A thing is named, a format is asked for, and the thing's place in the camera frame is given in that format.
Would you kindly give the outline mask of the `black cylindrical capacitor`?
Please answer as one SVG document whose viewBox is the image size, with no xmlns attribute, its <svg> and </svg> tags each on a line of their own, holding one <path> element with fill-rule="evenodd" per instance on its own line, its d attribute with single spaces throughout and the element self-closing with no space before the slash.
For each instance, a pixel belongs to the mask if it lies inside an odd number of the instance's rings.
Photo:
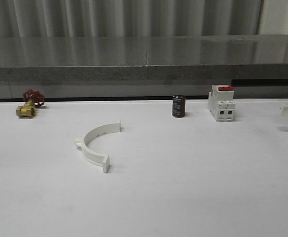
<svg viewBox="0 0 288 237">
<path fill-rule="evenodd" d="M 182 118 L 185 116 L 186 97 L 184 95 L 173 95 L 172 97 L 172 116 Z"/>
</svg>

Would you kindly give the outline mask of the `grey stone ledge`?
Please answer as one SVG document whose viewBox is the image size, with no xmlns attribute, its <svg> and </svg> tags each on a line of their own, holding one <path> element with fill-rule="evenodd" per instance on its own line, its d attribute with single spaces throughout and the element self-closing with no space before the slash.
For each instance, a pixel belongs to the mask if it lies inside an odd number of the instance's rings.
<svg viewBox="0 0 288 237">
<path fill-rule="evenodd" d="M 288 36 L 0 38 L 0 84 L 288 79 Z"/>
</svg>

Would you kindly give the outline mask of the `white circuit breaker red switch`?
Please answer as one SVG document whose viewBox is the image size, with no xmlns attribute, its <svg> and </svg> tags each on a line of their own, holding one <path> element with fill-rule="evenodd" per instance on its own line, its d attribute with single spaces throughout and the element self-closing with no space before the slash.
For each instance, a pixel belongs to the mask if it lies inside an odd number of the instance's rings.
<svg viewBox="0 0 288 237">
<path fill-rule="evenodd" d="M 208 95 L 208 109 L 216 121 L 233 121 L 235 103 L 234 88 L 229 85 L 213 85 Z"/>
</svg>

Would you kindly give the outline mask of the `brass valve red handwheel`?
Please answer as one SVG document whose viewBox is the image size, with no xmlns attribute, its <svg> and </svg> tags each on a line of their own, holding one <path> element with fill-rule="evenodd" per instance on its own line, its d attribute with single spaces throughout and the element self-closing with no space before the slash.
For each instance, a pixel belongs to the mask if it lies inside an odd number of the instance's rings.
<svg viewBox="0 0 288 237">
<path fill-rule="evenodd" d="M 24 106 L 19 106 L 16 109 L 16 115 L 19 118 L 32 118 L 36 114 L 36 108 L 44 105 L 45 97 L 38 90 L 29 89 L 23 93 Z"/>
</svg>

